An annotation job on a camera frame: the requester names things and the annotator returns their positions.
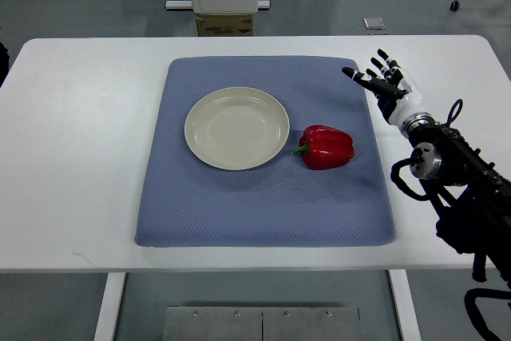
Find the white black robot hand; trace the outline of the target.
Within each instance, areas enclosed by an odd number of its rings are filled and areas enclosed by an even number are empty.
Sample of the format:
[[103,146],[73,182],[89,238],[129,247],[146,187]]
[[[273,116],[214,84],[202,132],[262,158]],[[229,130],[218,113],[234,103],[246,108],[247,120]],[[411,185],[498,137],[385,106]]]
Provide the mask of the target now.
[[343,67],[342,72],[356,84],[371,91],[377,98],[385,121],[400,128],[404,121],[415,113],[422,113],[422,95],[406,71],[382,49],[377,50],[378,58],[370,62],[378,70],[360,72]]

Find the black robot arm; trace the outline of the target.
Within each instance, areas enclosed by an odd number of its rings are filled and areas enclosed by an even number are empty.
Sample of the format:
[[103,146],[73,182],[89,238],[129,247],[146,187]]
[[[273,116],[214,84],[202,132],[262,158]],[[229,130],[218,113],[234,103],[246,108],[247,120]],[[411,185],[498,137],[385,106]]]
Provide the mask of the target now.
[[490,261],[508,283],[510,182],[452,127],[461,108],[457,100],[444,123],[428,113],[406,117],[400,129],[414,149],[392,166],[390,178],[407,196],[431,203],[437,237],[457,253],[473,255],[474,280],[485,282]]

